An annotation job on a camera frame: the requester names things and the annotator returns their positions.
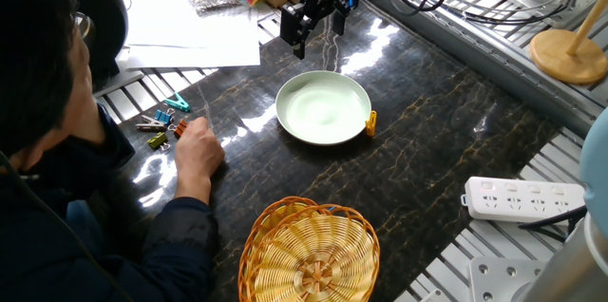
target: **binder clip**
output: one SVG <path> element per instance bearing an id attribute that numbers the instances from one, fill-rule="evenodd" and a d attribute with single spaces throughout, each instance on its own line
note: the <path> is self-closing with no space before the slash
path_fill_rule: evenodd
<path id="1" fill-rule="evenodd" d="M 376 134 L 376 120 L 378 118 L 378 114 L 376 111 L 372 111 L 370 113 L 370 119 L 365 121 L 365 132 L 368 136 L 373 137 Z"/>
<path id="2" fill-rule="evenodd" d="M 157 150 L 160 147 L 162 150 L 167 150 L 169 149 L 170 145 L 165 144 L 163 146 L 165 142 L 167 142 L 167 135 L 164 132 L 159 132 L 156 136 L 148 140 L 148 145 L 150 145 L 150 147 L 154 150 Z"/>
<path id="3" fill-rule="evenodd" d="M 154 118 L 142 116 L 142 119 L 145 123 L 135 125 L 138 131 L 164 131 L 167 129 L 167 126 L 163 122 L 157 121 Z"/>
<path id="4" fill-rule="evenodd" d="M 188 122 L 185 120 L 181 120 L 180 124 L 178 124 L 178 126 L 173 130 L 173 134 L 175 135 L 175 137 L 179 139 L 181 135 L 183 135 L 183 132 L 186 130 L 186 127 L 188 127 Z"/>
<path id="5" fill-rule="evenodd" d="M 190 105 L 180 96 L 180 93 L 175 92 L 176 101 L 172 101 L 171 99 L 165 99 L 164 102 L 171 107 L 175 107 L 178 110 L 183 112 L 190 112 Z"/>
<path id="6" fill-rule="evenodd" d="M 168 126 L 171 123 L 171 120 L 173 118 L 171 117 L 170 114 L 164 113 L 164 112 L 162 112 L 160 110 L 156 110 L 156 116 L 154 116 L 154 119 L 157 120 L 157 121 L 159 121 L 159 122 L 162 122 L 162 123 L 164 123 L 165 125 Z"/>

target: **person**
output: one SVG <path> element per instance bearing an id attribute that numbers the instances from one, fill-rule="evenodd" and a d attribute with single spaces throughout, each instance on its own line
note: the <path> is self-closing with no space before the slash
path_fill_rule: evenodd
<path id="1" fill-rule="evenodd" d="M 191 122 L 176 146 L 177 192 L 152 221 L 141 263 L 105 253 L 67 221 L 96 267 L 23 182 L 67 220 L 71 201 L 104 189 L 87 182 L 107 182 L 133 148 L 93 98 L 75 0 L 0 7 L 0 300 L 204 301 L 218 238 L 210 177 L 224 157 L 207 121 Z"/>

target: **white paper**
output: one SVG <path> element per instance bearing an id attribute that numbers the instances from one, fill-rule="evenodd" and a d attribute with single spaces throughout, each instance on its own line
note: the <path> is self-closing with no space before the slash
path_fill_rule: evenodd
<path id="1" fill-rule="evenodd" d="M 257 11 L 200 18 L 188 0 L 131 0 L 127 68 L 259 65 Z"/>
<path id="2" fill-rule="evenodd" d="M 131 47 L 129 68 L 258 66 L 259 51 L 229 48 Z"/>

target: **power strip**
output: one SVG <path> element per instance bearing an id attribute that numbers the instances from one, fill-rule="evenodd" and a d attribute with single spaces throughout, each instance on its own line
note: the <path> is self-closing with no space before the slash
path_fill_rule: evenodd
<path id="1" fill-rule="evenodd" d="M 477 177 L 468 179 L 465 189 L 462 203 L 472 217 L 515 222 L 543 220 L 578 208 L 585 192 L 578 184 Z"/>

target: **hand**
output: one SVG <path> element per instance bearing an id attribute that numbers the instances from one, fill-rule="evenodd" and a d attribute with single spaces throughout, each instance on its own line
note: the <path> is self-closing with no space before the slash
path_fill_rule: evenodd
<path id="1" fill-rule="evenodd" d="M 176 146 L 178 189 L 175 198 L 197 198 L 209 205 L 211 176 L 224 156 L 224 149 L 206 119 L 189 123 Z"/>

